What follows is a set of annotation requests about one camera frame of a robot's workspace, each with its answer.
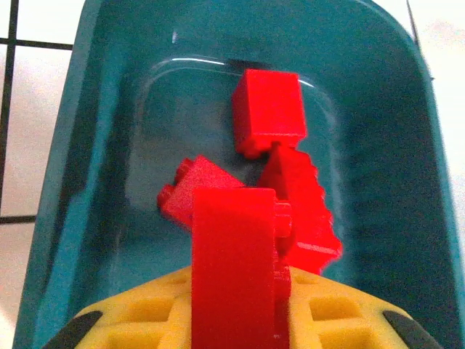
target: red plastic piece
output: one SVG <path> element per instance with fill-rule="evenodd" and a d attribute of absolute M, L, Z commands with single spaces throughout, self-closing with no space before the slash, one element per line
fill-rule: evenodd
<path fill-rule="evenodd" d="M 342 244 L 333 234 L 331 213 L 324 204 L 317 170 L 306 153 L 275 146 L 259 179 L 259 187 L 276 190 L 292 206 L 292 233 L 278 238 L 276 249 L 294 267 L 320 274 L 341 257 Z"/>
<path fill-rule="evenodd" d="M 192 227 L 193 191 L 198 187 L 240 188 L 244 184 L 205 156 L 184 159 L 176 171 L 176 185 L 167 184 L 157 196 L 161 213 L 186 229 Z"/>
<path fill-rule="evenodd" d="M 299 76 L 247 69 L 232 95 L 235 147 L 248 159 L 307 136 Z"/>
<path fill-rule="evenodd" d="M 275 206 L 267 188 L 195 191 L 193 349 L 273 348 Z"/>
<path fill-rule="evenodd" d="M 291 296 L 291 273 L 289 266 L 278 259 L 275 251 L 275 346 L 274 349 L 289 349 L 288 301 Z"/>

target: red toy block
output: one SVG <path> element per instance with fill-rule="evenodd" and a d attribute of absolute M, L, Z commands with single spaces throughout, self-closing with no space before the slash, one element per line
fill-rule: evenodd
<path fill-rule="evenodd" d="M 194 161 L 184 159 L 176 171 L 176 185 L 167 184 L 157 196 L 161 213 L 190 230 L 192 227 L 193 191 L 198 187 L 240 188 L 244 184 L 219 168 L 205 156 Z"/>
<path fill-rule="evenodd" d="M 289 349 L 288 301 L 291 296 L 291 273 L 289 266 L 278 258 L 275 251 L 275 346 L 274 349 Z"/>
<path fill-rule="evenodd" d="M 275 285 L 286 279 L 275 252 L 277 206 L 268 188 L 195 190 L 193 349 L 273 348 Z"/>
<path fill-rule="evenodd" d="M 248 159 L 307 136 L 299 76 L 247 69 L 232 95 L 235 148 Z"/>
<path fill-rule="evenodd" d="M 292 233 L 278 238 L 278 254 L 286 256 L 289 265 L 320 274 L 327 264 L 340 258 L 342 244 L 333 234 L 331 213 L 316 176 L 308 154 L 278 145 L 258 186 L 275 189 L 276 196 L 292 206 Z"/>

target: teal plastic container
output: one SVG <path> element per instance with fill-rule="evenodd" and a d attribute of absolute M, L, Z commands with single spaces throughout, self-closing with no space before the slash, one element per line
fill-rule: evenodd
<path fill-rule="evenodd" d="M 370 1 L 88 0 L 70 61 L 14 348 L 40 348 L 86 305 L 190 264 L 155 198 L 203 154 L 253 185 L 233 146 L 246 67 L 300 74 L 343 258 L 325 276 L 464 345 L 464 283 L 430 77 Z"/>

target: yellow grid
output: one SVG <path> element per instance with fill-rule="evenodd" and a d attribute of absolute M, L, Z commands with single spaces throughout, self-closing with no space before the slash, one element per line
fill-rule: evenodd
<path fill-rule="evenodd" d="M 382 315 L 402 309 L 300 269 L 291 277 L 290 349 L 408 349 Z M 190 286 L 185 268 L 90 305 L 78 316 L 103 315 L 77 349 L 190 349 Z"/>

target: white tile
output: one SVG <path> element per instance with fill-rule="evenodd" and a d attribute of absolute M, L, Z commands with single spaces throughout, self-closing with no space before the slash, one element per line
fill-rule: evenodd
<path fill-rule="evenodd" d="M 69 51 L 16 49 L 2 215 L 37 213 L 69 59 Z"/>
<path fill-rule="evenodd" d="M 83 5 L 84 0 L 21 0 L 17 37 L 72 44 Z"/>
<path fill-rule="evenodd" d="M 0 38 L 8 36 L 10 0 L 0 0 Z"/>
<path fill-rule="evenodd" d="M 0 225 L 0 349 L 10 349 L 34 224 Z"/>

